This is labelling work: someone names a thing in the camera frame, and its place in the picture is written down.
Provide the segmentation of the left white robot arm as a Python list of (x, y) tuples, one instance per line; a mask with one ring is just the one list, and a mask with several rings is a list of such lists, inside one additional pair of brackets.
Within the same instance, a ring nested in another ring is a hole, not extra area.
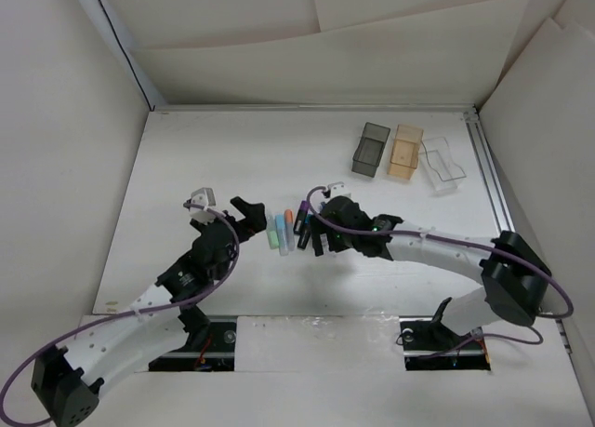
[(210, 321), (198, 303), (231, 275), (241, 243), (266, 229), (263, 204), (239, 196), (231, 204), (242, 214), (209, 207), (194, 196), (191, 211), (198, 237), (120, 314), (97, 319), (34, 360), (32, 389), (57, 426), (77, 426), (114, 385), (155, 358), (181, 346), (201, 347)]

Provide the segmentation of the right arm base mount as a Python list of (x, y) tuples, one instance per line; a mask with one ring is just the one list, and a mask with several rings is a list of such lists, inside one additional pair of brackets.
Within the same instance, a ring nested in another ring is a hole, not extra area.
[(430, 317), (401, 317), (395, 343), (403, 348), (407, 371), (490, 371), (485, 345), (470, 334), (459, 336)]

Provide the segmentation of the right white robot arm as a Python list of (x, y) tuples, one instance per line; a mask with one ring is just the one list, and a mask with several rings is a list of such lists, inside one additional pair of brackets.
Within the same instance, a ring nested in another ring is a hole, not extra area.
[(367, 258), (424, 264), (466, 277), (478, 288), (446, 297), (428, 321), (403, 329), (406, 348), (444, 354), (484, 338), (483, 327), (506, 321), (532, 328), (548, 288), (549, 268), (520, 234), (494, 238), (436, 233), (400, 217), (369, 217), (345, 195), (311, 207), (316, 256), (353, 249)]

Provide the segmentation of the orange cap clear marker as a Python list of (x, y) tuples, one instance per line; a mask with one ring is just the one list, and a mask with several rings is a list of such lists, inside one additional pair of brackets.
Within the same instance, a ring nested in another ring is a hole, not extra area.
[(286, 209), (284, 211), (284, 227), (288, 250), (294, 251), (296, 248), (296, 243), (294, 235), (294, 215), (291, 209)]

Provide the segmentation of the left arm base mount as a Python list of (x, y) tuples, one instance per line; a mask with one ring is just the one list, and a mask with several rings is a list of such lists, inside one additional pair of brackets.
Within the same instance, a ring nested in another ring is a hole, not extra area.
[(151, 361), (150, 372), (232, 372), (235, 369), (237, 316), (216, 316), (201, 343), (183, 347)]

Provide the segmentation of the blue pastel highlighter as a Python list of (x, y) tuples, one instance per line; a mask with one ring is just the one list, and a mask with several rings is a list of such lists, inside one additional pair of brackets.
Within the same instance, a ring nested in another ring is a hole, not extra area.
[(287, 256), (289, 254), (289, 249), (283, 215), (277, 214), (275, 216), (275, 228), (278, 238), (279, 253), (281, 256)]

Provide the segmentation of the purple cap black marker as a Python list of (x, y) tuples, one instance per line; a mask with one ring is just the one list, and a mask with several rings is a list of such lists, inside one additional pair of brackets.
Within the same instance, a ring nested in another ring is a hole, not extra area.
[(306, 219), (309, 214), (309, 204), (306, 200), (302, 200), (299, 208), (297, 210), (297, 215), (295, 217), (294, 226), (293, 226), (293, 233), (295, 235), (300, 235), (303, 231), (303, 228), (306, 224)]

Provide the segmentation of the green pastel highlighter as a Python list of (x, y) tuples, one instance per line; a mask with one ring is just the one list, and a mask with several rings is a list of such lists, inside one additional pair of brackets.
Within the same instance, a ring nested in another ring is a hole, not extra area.
[(275, 218), (268, 212), (266, 215), (266, 234), (268, 237), (270, 249), (277, 249), (279, 247), (278, 235), (276, 231)]

